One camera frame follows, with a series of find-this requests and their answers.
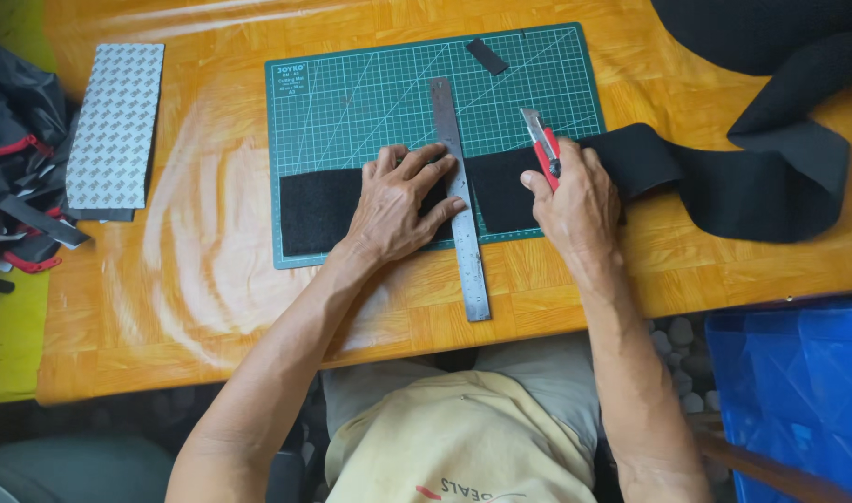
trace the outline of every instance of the orange wooden table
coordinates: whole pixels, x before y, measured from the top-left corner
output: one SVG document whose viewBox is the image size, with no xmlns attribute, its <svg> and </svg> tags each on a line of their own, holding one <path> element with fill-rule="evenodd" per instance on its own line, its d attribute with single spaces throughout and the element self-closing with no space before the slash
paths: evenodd
<svg viewBox="0 0 852 503">
<path fill-rule="evenodd" d="M 47 404 L 224 380 L 316 272 L 271 265 L 267 60 L 576 20 L 609 129 L 648 122 L 717 150 L 733 148 L 724 133 L 766 81 L 679 46 L 649 0 L 48 0 L 45 16 L 76 99 L 98 43 L 166 44 L 147 209 L 83 222 L 95 239 L 52 271 Z M 852 143 L 852 90 L 816 117 Z M 814 243 L 719 239 L 664 193 L 630 207 L 622 246 L 647 317 L 852 290 L 852 167 L 842 219 Z M 453 250 L 419 253 L 370 282 L 324 366 L 585 327 L 546 239 L 481 250 L 491 321 L 466 322 Z"/>
</svg>

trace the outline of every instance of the cutting mat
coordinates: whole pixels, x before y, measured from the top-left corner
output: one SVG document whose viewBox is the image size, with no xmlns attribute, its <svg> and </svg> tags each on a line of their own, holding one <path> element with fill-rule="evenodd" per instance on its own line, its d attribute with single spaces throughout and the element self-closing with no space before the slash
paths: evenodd
<svg viewBox="0 0 852 503">
<path fill-rule="evenodd" d="M 510 64 L 492 76 L 465 49 L 481 38 Z M 326 253 L 283 256 L 280 177 L 360 167 L 379 148 L 437 140 L 429 79 L 447 77 L 465 156 L 531 145 L 519 109 L 541 111 L 556 134 L 606 131 L 582 27 L 577 22 L 428 40 L 265 63 L 274 267 L 318 265 Z M 490 234 L 476 200 L 479 243 L 541 236 Z M 452 240 L 427 248 L 450 248 Z"/>
</svg>

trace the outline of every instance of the red utility knife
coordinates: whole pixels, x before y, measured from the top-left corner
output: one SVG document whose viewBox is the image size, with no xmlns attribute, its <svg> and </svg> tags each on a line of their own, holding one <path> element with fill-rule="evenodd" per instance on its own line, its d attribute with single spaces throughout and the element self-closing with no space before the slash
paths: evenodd
<svg viewBox="0 0 852 503">
<path fill-rule="evenodd" d="M 547 177 L 547 181 L 550 182 L 550 188 L 556 191 L 559 187 L 562 166 L 559 164 L 559 143 L 556 142 L 553 130 L 544 124 L 538 110 L 519 109 L 519 111 L 525 117 L 525 124 L 535 143 L 535 154 L 538 156 L 538 162 L 541 163 L 541 169 L 544 170 L 544 177 Z"/>
</svg>

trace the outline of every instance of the steel ruler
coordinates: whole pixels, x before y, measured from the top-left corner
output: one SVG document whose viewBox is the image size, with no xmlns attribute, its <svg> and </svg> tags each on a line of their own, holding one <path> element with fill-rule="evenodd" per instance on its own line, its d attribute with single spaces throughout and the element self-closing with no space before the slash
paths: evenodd
<svg viewBox="0 0 852 503">
<path fill-rule="evenodd" d="M 460 284 L 464 291 L 464 305 L 468 321 L 491 319 L 487 305 L 485 275 L 482 273 L 479 235 L 473 218 L 473 203 L 470 200 L 469 183 L 464 169 L 464 152 L 460 146 L 460 130 L 457 129 L 457 115 L 454 111 L 454 98 L 451 95 L 451 82 L 444 77 L 430 80 L 432 113 L 439 142 L 447 151 L 457 157 L 457 169 L 445 178 L 448 197 L 458 196 L 466 202 L 466 210 L 451 219 L 454 230 L 454 248 L 457 250 L 457 268 L 460 270 Z"/>
</svg>

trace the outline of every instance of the person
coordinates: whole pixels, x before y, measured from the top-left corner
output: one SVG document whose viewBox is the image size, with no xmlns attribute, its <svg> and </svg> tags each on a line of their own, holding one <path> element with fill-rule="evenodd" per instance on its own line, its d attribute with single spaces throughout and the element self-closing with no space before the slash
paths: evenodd
<svg viewBox="0 0 852 503">
<path fill-rule="evenodd" d="M 671 377 L 629 291 L 615 186 L 594 150 L 559 143 L 556 192 L 535 171 L 521 182 L 577 283 L 588 334 L 483 347 L 466 372 L 445 373 L 422 357 L 323 372 L 328 501 L 595 501 L 600 406 L 626 501 L 711 501 Z M 429 162 L 444 152 L 440 143 L 397 145 L 364 165 L 348 235 L 200 419 L 177 457 L 168 502 L 264 499 L 271 460 L 362 285 L 465 207 L 448 198 L 417 215 L 455 166 L 452 155 Z"/>
</svg>

